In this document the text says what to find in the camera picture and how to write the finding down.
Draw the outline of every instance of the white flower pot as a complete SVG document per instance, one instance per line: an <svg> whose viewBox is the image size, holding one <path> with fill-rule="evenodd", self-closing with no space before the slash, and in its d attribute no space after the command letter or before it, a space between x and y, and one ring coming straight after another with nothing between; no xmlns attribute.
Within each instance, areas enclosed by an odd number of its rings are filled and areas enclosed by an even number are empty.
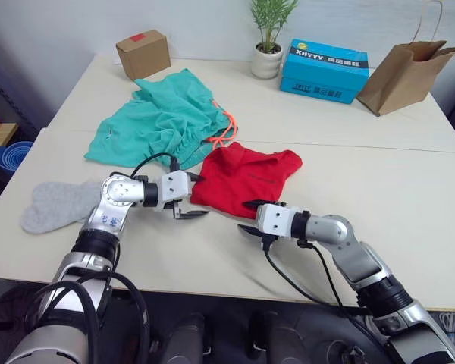
<svg viewBox="0 0 455 364"><path fill-rule="evenodd" d="M251 72L259 78L273 78L280 71L281 58L283 57L283 48L280 46L278 53L263 53L255 45L253 59L251 61Z"/></svg>

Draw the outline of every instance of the gray cloth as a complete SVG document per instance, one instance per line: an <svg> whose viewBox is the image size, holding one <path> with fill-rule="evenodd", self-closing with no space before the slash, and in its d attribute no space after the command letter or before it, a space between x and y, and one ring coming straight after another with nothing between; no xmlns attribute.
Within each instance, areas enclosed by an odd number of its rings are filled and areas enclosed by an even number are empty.
<svg viewBox="0 0 455 364"><path fill-rule="evenodd" d="M41 234L87 218L99 203L101 185L99 182L38 185L33 189L32 205L22 216L22 228L32 234Z"/></svg>

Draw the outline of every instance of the blue box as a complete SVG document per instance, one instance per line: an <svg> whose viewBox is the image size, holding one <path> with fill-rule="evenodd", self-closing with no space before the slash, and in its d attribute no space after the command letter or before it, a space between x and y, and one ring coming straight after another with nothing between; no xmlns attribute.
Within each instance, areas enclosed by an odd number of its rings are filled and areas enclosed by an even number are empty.
<svg viewBox="0 0 455 364"><path fill-rule="evenodd" d="M280 89L350 104L368 78L367 53L294 39Z"/></svg>

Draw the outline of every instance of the blue bowl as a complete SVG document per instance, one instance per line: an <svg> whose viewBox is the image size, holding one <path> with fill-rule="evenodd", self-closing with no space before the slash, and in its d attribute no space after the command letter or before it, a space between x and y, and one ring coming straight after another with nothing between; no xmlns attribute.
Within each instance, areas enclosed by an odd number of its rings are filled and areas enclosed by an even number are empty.
<svg viewBox="0 0 455 364"><path fill-rule="evenodd" d="M0 167L13 174L32 147L32 142L17 142L10 146L0 146Z"/></svg>

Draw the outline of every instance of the cardboard box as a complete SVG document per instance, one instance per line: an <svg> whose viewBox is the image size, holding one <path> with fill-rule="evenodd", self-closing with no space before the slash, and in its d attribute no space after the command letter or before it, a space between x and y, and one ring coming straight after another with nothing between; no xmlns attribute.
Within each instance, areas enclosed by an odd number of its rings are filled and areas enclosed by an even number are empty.
<svg viewBox="0 0 455 364"><path fill-rule="evenodd" d="M368 78L367 53L294 39L280 89L350 104Z"/></svg>
<svg viewBox="0 0 455 364"><path fill-rule="evenodd" d="M156 30L140 33L116 44L127 76L145 78L170 67L167 38Z"/></svg>

